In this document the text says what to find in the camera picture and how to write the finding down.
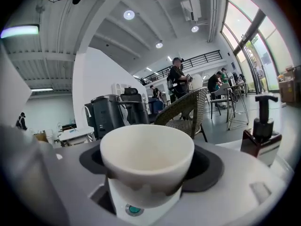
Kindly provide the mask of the ceiling air conditioner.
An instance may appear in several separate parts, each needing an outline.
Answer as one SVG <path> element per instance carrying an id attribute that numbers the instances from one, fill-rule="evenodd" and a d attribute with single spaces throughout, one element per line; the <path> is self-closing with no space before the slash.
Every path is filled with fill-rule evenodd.
<path id="1" fill-rule="evenodd" d="M 200 0 L 183 0 L 181 7 L 186 21 L 196 22 L 202 17 Z"/>

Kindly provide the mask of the grey dining chair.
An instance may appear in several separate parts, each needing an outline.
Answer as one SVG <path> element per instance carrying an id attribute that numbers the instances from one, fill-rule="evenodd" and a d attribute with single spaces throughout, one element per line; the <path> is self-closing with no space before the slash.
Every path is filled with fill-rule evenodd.
<path id="1" fill-rule="evenodd" d="M 225 103 L 227 109 L 227 120 L 229 120 L 230 108 L 234 109 L 234 105 L 236 103 L 235 95 L 232 92 L 232 88 L 229 83 L 224 83 L 218 90 L 211 92 L 211 117 L 213 115 L 213 107 L 215 104 L 217 104 L 219 115 L 221 115 L 220 103 Z"/>

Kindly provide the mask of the black cleaning machine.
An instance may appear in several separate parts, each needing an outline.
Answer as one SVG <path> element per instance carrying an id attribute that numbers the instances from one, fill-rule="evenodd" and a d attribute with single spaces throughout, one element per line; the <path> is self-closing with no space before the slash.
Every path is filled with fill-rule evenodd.
<path id="1" fill-rule="evenodd" d="M 96 139 L 103 138 L 108 132 L 129 125 L 127 110 L 120 105 L 120 96 L 104 95 L 91 100 L 94 119 L 87 120 L 88 126 L 94 128 Z"/>

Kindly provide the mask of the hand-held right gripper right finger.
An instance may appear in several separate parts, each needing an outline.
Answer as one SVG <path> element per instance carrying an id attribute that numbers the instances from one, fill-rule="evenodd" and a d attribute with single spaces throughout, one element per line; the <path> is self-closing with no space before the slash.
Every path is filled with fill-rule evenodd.
<path id="1" fill-rule="evenodd" d="M 284 194 L 293 170 L 277 156 L 270 166 L 235 144 L 197 144 L 202 173 L 166 204 L 145 212 L 147 226 L 253 226 Z"/>

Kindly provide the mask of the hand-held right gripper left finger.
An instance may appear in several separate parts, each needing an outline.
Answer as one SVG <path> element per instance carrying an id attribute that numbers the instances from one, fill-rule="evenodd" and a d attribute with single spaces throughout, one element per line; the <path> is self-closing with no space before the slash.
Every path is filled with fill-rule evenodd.
<path id="1" fill-rule="evenodd" d="M 57 148 L 59 189 L 68 209 L 72 226 L 127 226 L 118 218 L 109 190 L 106 169 L 99 164 L 100 143 L 91 142 Z"/>

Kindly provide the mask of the black mezzanine railing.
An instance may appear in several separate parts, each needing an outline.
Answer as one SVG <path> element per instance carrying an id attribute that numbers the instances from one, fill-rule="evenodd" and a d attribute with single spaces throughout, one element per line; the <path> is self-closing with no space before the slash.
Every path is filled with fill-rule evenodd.
<path id="1" fill-rule="evenodd" d="M 195 69 L 198 67 L 201 67 L 203 65 L 206 65 L 208 63 L 212 63 L 218 60 L 222 60 L 223 57 L 221 55 L 220 50 L 208 52 L 199 56 L 192 57 L 190 59 L 183 60 L 181 63 L 181 70 L 187 71 L 190 69 Z M 142 85 L 147 85 L 149 83 L 158 81 L 162 78 L 165 78 L 169 75 L 169 71 L 171 69 L 171 66 L 168 66 L 164 69 L 159 70 L 158 72 L 155 72 L 149 76 L 146 76 L 144 78 L 136 79 L 139 81 Z"/>

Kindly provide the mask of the white arched panel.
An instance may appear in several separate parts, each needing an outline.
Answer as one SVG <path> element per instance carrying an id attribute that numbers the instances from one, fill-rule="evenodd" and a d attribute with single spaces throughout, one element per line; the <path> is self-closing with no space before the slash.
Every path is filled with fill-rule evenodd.
<path id="1" fill-rule="evenodd" d="M 112 94 L 121 96 L 121 94 L 124 94 L 125 88 L 131 88 L 131 85 L 122 84 L 122 83 L 113 83 L 111 85 Z"/>

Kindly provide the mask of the white ceramic sink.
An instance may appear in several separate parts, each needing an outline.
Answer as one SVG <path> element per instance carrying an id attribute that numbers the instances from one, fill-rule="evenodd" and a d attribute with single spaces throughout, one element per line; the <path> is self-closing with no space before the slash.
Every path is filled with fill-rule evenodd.
<path id="1" fill-rule="evenodd" d="M 294 171 L 277 156 L 271 166 L 242 153 L 240 142 L 195 144 L 220 157 L 224 171 L 204 192 L 178 191 L 166 204 L 131 217 L 126 202 L 111 192 L 117 217 L 135 226 L 252 226 L 260 222 L 284 194 Z"/>

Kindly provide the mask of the small white sink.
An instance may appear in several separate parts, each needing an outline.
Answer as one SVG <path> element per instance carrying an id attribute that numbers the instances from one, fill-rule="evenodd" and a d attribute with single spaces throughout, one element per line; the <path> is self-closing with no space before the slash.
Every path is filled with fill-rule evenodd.
<path id="1" fill-rule="evenodd" d="M 68 129 L 58 136 L 62 147 L 69 147 L 73 145 L 80 145 L 96 141 L 94 136 L 94 128 L 90 126 Z"/>

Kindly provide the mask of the brown wicker chair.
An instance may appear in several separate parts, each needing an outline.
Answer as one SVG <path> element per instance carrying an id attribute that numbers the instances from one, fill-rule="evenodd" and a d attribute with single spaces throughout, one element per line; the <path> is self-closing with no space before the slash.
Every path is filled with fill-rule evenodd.
<path id="1" fill-rule="evenodd" d="M 196 134 L 202 133 L 207 142 L 202 125 L 206 93 L 206 87 L 192 90 L 163 109 L 156 116 L 154 124 L 178 129 L 192 139 Z"/>

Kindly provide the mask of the white gooseneck faucet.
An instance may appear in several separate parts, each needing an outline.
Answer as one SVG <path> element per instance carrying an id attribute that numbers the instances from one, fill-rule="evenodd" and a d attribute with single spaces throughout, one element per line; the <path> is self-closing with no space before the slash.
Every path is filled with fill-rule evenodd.
<path id="1" fill-rule="evenodd" d="M 89 121 L 91 119 L 94 119 L 93 105 L 91 103 L 85 104 L 84 109 L 85 109 L 87 120 Z"/>

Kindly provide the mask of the cardboard box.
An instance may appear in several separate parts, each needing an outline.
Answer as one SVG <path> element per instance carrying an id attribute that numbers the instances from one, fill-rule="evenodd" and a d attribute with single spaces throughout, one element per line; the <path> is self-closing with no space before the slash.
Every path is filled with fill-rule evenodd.
<path id="1" fill-rule="evenodd" d="M 281 101 L 283 103 L 301 103 L 301 65 L 289 67 L 279 76 Z"/>

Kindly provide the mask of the white ceramic cup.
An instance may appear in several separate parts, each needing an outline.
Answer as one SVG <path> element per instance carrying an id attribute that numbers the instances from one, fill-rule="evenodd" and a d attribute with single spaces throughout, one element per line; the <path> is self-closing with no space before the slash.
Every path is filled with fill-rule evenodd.
<path id="1" fill-rule="evenodd" d="M 155 208 L 170 200 L 182 186 L 194 150 L 186 133 L 150 124 L 115 129 L 100 142 L 109 186 L 138 208 Z"/>

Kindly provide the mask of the brown pump dispenser bottle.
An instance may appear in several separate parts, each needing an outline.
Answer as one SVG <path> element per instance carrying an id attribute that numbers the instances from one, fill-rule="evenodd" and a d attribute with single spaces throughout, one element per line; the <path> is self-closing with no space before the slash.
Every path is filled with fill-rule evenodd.
<path id="1" fill-rule="evenodd" d="M 255 97 L 259 103 L 259 117 L 253 121 L 253 127 L 243 132 L 240 151 L 247 153 L 267 166 L 271 166 L 280 147 L 282 135 L 273 130 L 274 120 L 269 118 L 269 101 L 278 101 L 278 97 L 268 94 Z"/>

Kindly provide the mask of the black office chair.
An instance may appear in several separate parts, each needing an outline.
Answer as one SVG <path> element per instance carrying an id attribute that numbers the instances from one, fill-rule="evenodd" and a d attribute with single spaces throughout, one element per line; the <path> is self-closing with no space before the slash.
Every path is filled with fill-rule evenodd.
<path id="1" fill-rule="evenodd" d="M 125 88 L 120 98 L 119 104 L 126 108 L 129 124 L 150 124 L 146 103 L 136 88 Z"/>

